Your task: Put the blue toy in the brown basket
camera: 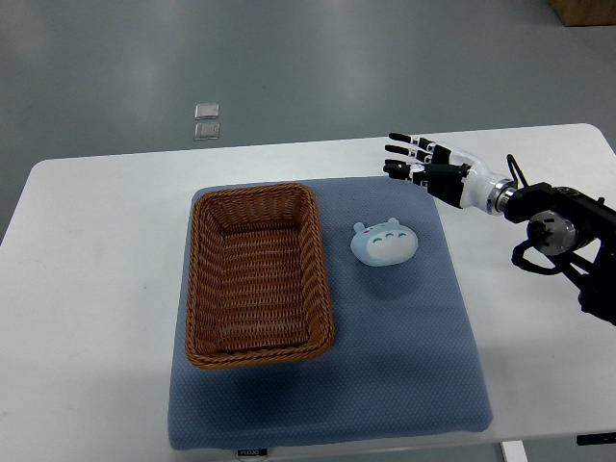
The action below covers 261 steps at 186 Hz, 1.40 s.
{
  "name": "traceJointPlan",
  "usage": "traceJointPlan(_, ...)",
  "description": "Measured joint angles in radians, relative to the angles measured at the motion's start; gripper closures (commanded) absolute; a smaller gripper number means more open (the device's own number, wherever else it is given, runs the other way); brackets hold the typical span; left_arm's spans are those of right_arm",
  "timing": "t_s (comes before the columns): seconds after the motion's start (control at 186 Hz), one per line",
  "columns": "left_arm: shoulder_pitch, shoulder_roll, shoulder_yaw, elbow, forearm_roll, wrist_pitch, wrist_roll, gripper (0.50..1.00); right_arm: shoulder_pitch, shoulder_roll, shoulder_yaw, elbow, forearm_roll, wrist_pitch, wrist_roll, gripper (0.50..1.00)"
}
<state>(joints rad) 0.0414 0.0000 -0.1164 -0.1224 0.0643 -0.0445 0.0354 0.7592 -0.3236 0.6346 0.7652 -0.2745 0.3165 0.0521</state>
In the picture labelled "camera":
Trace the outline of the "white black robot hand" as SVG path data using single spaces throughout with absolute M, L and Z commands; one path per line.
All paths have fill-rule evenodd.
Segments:
M 387 152 L 416 161 L 388 159 L 383 171 L 390 178 L 417 183 L 433 197 L 459 209 L 504 212 L 513 194 L 513 180 L 492 172 L 476 156 L 451 146 L 434 146 L 434 141 L 419 136 L 390 133 L 389 139 L 411 147 L 386 144 Z

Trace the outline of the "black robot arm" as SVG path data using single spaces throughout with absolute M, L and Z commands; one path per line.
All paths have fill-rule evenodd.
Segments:
M 457 209 L 476 208 L 526 225 L 512 250 L 521 270 L 562 274 L 579 290 L 582 312 L 615 322 L 615 212 L 603 198 L 569 187 L 527 182 L 513 155 L 506 176 L 474 155 L 424 137 L 392 133 L 383 170 Z

